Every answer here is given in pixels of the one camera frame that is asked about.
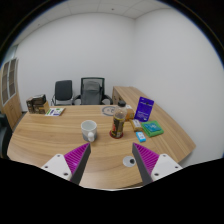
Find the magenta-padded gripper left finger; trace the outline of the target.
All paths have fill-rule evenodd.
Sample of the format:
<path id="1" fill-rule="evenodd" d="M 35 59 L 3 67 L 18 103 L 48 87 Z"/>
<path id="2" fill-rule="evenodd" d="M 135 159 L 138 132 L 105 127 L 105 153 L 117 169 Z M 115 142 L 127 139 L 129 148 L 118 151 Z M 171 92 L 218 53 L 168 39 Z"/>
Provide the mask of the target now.
<path id="1" fill-rule="evenodd" d="M 90 153 L 91 146 L 86 143 L 65 155 L 56 154 L 42 166 L 42 169 L 78 185 L 82 179 Z"/>

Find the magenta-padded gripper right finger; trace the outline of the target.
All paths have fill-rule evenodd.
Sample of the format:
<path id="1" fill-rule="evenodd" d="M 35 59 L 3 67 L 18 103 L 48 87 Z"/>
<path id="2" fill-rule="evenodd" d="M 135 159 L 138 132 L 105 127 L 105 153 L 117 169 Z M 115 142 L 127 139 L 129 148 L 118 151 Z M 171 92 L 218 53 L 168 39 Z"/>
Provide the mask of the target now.
<path id="1" fill-rule="evenodd" d="M 135 157 L 143 185 L 147 185 L 182 169 L 167 154 L 157 154 L 152 150 L 134 143 L 132 153 Z"/>

